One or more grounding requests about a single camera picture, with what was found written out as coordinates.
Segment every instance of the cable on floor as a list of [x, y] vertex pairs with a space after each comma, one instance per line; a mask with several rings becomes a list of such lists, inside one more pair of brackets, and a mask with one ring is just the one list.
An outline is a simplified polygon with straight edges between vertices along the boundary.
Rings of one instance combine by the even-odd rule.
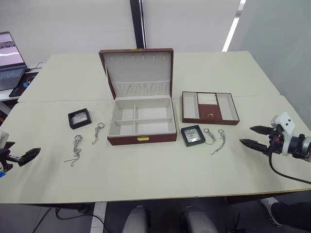
[[69, 219], [74, 219], [74, 218], [78, 218], [78, 217], [85, 217], [85, 216], [92, 216], [92, 217], [95, 217], [95, 218], [97, 218], [97, 219], [103, 224], [104, 229], [106, 229], [106, 231], [107, 231], [108, 233], [111, 233], [111, 231], [106, 227], [106, 225], [104, 224], [104, 222], [103, 222], [99, 217], [97, 217], [96, 215], [86, 214], [86, 215], [78, 215], [78, 216], [74, 216], [74, 217], [60, 217], [60, 216], [58, 215], [59, 211], [60, 211], [60, 208], [56, 208], [56, 209], [55, 209], [55, 216], [56, 216], [59, 220], [69, 220]]
[[238, 224], [239, 224], [239, 221], [240, 221], [240, 215], [241, 213], [238, 214], [238, 219], [235, 223], [235, 226], [234, 226], [234, 229], [230, 230], [229, 232], [232, 232], [232, 233], [235, 233], [235, 232], [239, 232], [239, 230], [241, 230], [242, 232], [242, 229], [245, 230], [245, 232], [256, 232], [256, 231], [253, 231], [253, 230], [250, 230], [250, 229], [246, 229], [244, 227], [241, 227], [241, 228], [238, 228]]
[[49, 208], [45, 214], [42, 216], [42, 218], [40, 219], [40, 221], [38, 222], [38, 224], [36, 225], [36, 227], [34, 228], [33, 230], [33, 233], [35, 233], [35, 231], [37, 230], [38, 226], [41, 224], [41, 222], [43, 221], [43, 219], [46, 217], [46, 215], [48, 215], [49, 211], [51, 210], [52, 208]]

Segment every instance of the jewelry box compartment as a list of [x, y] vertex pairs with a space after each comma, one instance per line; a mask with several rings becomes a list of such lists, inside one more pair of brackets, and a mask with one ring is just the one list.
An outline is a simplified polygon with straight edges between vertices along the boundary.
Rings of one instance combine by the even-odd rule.
[[115, 100], [108, 138], [176, 134], [171, 98]]
[[230, 93], [183, 92], [185, 123], [237, 125], [240, 121]]

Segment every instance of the keychain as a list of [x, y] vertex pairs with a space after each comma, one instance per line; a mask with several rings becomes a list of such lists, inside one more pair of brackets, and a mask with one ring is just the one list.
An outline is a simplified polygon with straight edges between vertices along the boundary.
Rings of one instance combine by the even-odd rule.
[[204, 129], [204, 132], [207, 133], [210, 136], [210, 138], [213, 140], [212, 143], [205, 142], [205, 144], [213, 145], [214, 142], [216, 141], [216, 138], [214, 137], [214, 135], [211, 133], [211, 131], [209, 131], [209, 129]]
[[97, 124], [97, 127], [95, 128], [95, 140], [92, 142], [92, 145], [94, 145], [97, 141], [98, 141], [98, 131], [99, 129], [102, 129], [103, 127], [105, 127], [105, 124], [104, 123], [98, 123]]
[[81, 152], [81, 149], [78, 148], [78, 144], [81, 142], [82, 140], [82, 136], [81, 135], [76, 135], [74, 137], [74, 141], [73, 141], [73, 144], [74, 144], [74, 147], [73, 147], [73, 153], [74, 153], [74, 159], [69, 159], [69, 160], [66, 160], [64, 161], [65, 162], [69, 162], [69, 161], [72, 161], [71, 165], [70, 166], [73, 166], [73, 163], [76, 162], [78, 159], [80, 159], [80, 152]]
[[224, 132], [224, 130], [219, 129], [219, 130], [218, 130], [218, 133], [220, 134], [220, 136], [221, 136], [220, 139], [223, 140], [223, 143], [222, 143], [221, 146], [220, 146], [218, 149], [216, 149], [212, 154], [214, 154], [214, 153], [216, 153], [217, 151], [221, 150], [221, 149], [224, 147], [224, 145], [225, 145], [225, 132]]

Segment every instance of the gold clasp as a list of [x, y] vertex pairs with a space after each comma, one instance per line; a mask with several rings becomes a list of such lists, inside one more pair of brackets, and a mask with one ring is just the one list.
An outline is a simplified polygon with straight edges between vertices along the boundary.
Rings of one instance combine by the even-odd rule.
[[137, 137], [137, 140], [138, 141], [148, 141], [149, 140], [149, 136], [140, 136], [140, 137]]
[[142, 49], [137, 48], [137, 49], [132, 49], [132, 51], [133, 51], [133, 52], [140, 52], [140, 51], [142, 51]]

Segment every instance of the small black box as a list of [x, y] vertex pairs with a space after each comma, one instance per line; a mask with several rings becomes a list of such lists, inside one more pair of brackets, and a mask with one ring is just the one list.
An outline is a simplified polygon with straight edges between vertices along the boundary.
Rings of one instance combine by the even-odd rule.
[[199, 125], [182, 128], [181, 135], [184, 138], [187, 147], [205, 143], [205, 137]]
[[92, 123], [86, 108], [73, 113], [68, 113], [69, 125], [74, 130], [79, 127]]

